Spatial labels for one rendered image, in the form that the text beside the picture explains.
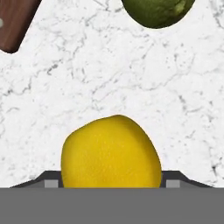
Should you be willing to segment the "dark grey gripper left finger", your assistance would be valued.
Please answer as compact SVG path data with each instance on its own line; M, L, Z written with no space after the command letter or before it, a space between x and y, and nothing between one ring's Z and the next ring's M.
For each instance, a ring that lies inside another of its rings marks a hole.
M14 188L62 188L62 178L60 171L44 171L37 178L14 185Z

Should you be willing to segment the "green lime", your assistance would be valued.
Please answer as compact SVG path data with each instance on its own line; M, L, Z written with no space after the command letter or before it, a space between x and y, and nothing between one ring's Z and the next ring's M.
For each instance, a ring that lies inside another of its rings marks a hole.
M124 9L140 25L160 29L176 24L195 0L122 0Z

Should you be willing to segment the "yellow lemon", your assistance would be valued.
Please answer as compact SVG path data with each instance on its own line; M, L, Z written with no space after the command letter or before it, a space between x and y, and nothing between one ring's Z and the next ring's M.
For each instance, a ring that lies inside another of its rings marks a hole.
M124 115L90 122L71 133L61 154L63 186L159 187L162 169L144 130Z

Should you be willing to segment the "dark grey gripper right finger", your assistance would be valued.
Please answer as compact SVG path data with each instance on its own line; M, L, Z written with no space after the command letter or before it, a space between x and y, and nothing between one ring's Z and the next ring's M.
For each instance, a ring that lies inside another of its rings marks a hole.
M209 185L202 184L189 179L181 171L162 171L161 188L209 188Z

